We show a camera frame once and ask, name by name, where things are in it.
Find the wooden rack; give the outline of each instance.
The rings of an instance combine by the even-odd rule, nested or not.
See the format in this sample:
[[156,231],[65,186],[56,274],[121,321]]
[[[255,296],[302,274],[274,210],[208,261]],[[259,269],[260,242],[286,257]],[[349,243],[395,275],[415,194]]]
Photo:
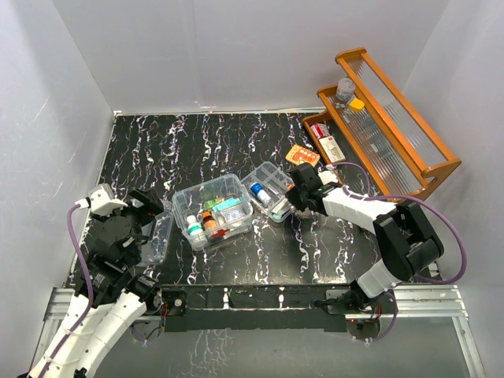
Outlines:
[[326,164],[330,163],[310,126],[333,120],[384,195],[426,199],[460,164],[444,142],[371,59],[364,48],[335,58],[355,83],[365,108],[353,112],[336,106],[336,85],[317,95],[323,113],[303,119]]

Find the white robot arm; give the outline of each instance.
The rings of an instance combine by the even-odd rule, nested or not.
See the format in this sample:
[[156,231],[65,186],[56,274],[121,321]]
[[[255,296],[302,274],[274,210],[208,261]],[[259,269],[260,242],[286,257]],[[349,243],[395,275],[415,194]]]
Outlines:
[[338,184],[332,172],[317,174],[307,163],[291,171],[291,177],[295,186],[286,197],[297,209],[343,218],[376,235],[382,258],[350,284],[340,298],[346,308],[364,309],[443,255],[443,244],[417,203],[368,200]]
[[[114,198],[109,185],[102,184],[76,202],[69,213],[71,228],[72,211],[90,207],[92,217],[102,222],[101,232],[89,247],[87,269],[76,276],[65,319],[41,360],[23,377],[93,377],[128,327],[154,307],[157,284],[147,276],[135,275],[132,267],[140,262],[140,248],[151,237],[142,234],[142,227],[155,221],[164,207],[152,190],[134,189],[128,198],[133,199],[122,202]],[[70,232],[77,248],[75,234]],[[82,263],[82,252],[77,253]]]

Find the small clear container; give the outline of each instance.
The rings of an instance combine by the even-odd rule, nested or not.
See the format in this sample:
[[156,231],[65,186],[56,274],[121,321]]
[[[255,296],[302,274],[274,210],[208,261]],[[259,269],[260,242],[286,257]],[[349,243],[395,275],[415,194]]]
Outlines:
[[[237,175],[228,174],[177,191],[172,197],[173,215],[182,235],[195,251],[219,243],[252,229],[252,214],[247,189]],[[205,211],[212,213],[217,226],[197,235],[189,235],[187,217],[194,215],[202,224]]]
[[338,100],[347,102],[352,98],[354,92],[355,84],[352,80],[345,77],[338,82],[338,87],[336,88],[336,97]]
[[[262,203],[250,189],[255,183],[259,183],[262,189],[271,197],[272,200],[268,204]],[[284,221],[294,211],[292,205],[285,198],[285,194],[289,187],[294,185],[294,182],[280,168],[269,161],[259,165],[242,180],[242,184],[256,207],[274,222]]]

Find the marble pattern surface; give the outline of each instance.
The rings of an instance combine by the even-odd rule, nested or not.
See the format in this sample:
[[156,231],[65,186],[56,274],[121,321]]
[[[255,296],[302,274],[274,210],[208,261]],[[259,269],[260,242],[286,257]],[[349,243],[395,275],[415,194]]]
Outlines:
[[[116,119],[100,176],[118,198],[133,187],[173,193],[226,173],[245,177],[263,161],[288,172],[294,144],[313,148],[303,113],[124,116]],[[329,125],[348,161],[359,162]],[[340,177],[356,192],[365,178],[352,167]],[[84,245],[93,237],[91,222]],[[344,284],[380,258],[374,235],[343,219],[310,211],[275,224],[257,210],[253,230],[194,252],[175,225],[163,263],[145,269],[162,284]]]

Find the white backdrop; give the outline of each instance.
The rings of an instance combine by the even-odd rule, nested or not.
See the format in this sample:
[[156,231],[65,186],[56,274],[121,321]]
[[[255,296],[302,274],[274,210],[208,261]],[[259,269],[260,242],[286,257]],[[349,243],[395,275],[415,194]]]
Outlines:
[[[50,0],[0,2],[0,376],[27,372],[112,112]],[[75,216],[82,229],[85,212]]]
[[53,0],[112,109],[162,113],[321,106],[365,46],[399,86],[447,1]]
[[[504,3],[451,0],[405,86],[405,94],[462,164],[429,198],[463,236],[469,254],[458,286],[488,378],[502,377],[504,305]],[[445,277],[460,266],[444,227]]]

